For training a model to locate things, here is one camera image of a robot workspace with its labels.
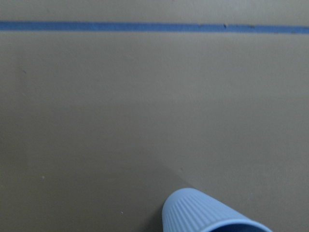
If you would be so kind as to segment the blue ribbed cup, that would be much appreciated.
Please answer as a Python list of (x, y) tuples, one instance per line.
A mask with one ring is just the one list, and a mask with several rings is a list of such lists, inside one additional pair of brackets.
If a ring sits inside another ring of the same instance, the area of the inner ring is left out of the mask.
[(194, 188), (173, 192), (162, 209), (165, 232), (269, 232), (256, 222)]

